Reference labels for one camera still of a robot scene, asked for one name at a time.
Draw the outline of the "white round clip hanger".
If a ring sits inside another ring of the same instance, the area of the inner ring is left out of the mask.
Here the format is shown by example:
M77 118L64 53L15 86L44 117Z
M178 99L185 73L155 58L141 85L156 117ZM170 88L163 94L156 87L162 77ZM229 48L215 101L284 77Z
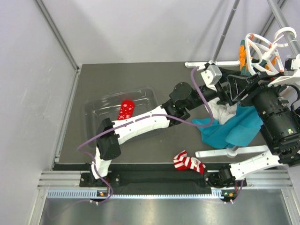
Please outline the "white round clip hanger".
M255 33L248 33L240 43L240 74L252 76L257 72L265 72L268 75L276 75L283 72L284 66L278 49L288 46L287 43L279 43L286 31L290 31L295 36L297 35L292 27L279 29L274 34L273 41L269 41Z

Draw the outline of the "red striped santa sock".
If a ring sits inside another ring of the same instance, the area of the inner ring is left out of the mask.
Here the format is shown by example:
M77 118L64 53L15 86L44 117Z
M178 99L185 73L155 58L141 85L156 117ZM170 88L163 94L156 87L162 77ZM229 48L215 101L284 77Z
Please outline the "red striped santa sock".
M203 175L206 166L197 158L189 157L184 150L173 158L173 165L178 171L193 170Z

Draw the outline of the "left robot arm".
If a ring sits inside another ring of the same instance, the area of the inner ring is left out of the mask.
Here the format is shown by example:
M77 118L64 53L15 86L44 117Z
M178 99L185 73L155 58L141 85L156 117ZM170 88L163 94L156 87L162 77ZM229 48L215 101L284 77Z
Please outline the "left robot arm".
M100 132L94 137L96 140L96 154L91 165L90 180L96 186L106 182L108 168L111 161L121 154L120 146L126 141L157 129L169 128L181 123L187 123L189 111L204 105L210 117L203 124L190 123L197 128L210 128L215 120L215 113L209 102L219 98L229 103L229 95L222 87L222 77L229 74L217 65L207 66L201 76L203 86L196 83L178 83L169 100L156 108L135 117L123 116L121 120L111 121L109 118L100 124Z

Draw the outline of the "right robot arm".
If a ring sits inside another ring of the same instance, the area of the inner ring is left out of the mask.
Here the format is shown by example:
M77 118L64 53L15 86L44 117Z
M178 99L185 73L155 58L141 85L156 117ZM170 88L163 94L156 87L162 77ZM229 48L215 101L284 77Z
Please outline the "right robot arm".
M218 172L207 176L207 183L214 188L232 187L246 176L278 165L296 166L300 163L300 116L293 103L280 96L288 87L299 89L282 72L268 75L257 72L252 76L228 75L228 85L217 86L221 100L254 106L261 118L260 133L266 144L260 146L262 153L248 160L222 166Z

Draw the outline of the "white cloth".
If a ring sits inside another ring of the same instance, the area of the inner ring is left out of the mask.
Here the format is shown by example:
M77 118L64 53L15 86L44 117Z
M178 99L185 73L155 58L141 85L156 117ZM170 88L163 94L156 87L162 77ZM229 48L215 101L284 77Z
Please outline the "white cloth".
M219 124L225 124L229 119L236 115L237 105L230 106L218 105L219 98L215 98L208 102L208 105L212 111L213 118L219 122Z

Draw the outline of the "teal cloth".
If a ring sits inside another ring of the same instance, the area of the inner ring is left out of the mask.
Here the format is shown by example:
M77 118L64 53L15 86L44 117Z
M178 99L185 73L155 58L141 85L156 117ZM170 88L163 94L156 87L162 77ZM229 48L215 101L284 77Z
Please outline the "teal cloth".
M209 127L199 127L202 142L215 148L247 147L259 133L263 121L253 106L237 106L236 114L225 122L214 120Z

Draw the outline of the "red snowflake bear sock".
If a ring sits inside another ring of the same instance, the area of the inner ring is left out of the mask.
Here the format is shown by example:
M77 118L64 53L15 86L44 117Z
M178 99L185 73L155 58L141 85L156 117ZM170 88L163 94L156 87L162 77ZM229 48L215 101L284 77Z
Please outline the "red snowflake bear sock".
M135 104L131 100L124 100L121 103L120 112L117 120L126 120L132 117L134 112Z

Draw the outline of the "clear plastic bin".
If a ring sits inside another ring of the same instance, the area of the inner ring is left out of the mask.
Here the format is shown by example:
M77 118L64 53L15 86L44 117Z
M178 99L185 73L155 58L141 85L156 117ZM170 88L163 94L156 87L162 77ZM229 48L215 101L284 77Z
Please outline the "clear plastic bin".
M96 136L102 120L117 120L123 101L131 100L135 104L133 116L146 113L159 106L158 98L152 87L140 87L87 100L83 104L83 122L85 140Z

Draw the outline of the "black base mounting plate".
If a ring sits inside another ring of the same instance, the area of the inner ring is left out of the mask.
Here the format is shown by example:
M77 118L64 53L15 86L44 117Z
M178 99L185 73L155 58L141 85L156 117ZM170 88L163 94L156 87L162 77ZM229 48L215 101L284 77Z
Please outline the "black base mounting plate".
M56 164L54 171L79 171L82 188L99 188L110 184L115 194L162 195L199 194L211 188L245 186L246 182L236 181L229 174L229 166L222 164L220 170L211 164L199 174L192 170L178 171L172 164L112 164L104 180L96 179L91 164Z

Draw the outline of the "grey drying rack frame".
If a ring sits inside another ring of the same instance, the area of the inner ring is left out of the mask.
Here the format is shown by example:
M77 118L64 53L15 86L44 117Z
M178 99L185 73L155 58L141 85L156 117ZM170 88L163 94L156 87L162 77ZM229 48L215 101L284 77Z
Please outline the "grey drying rack frame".
M261 132L269 149L278 156L293 158L298 152L299 132L289 130L288 125L295 121L293 113L286 113L280 101L279 90L300 83L300 45L297 33L290 27L282 13L283 0L268 2L280 29L271 42L258 34L248 34L244 38L246 64L251 76L228 76L229 91L218 83L218 75L203 77L207 87L219 91L220 99L229 104L255 106L264 120Z

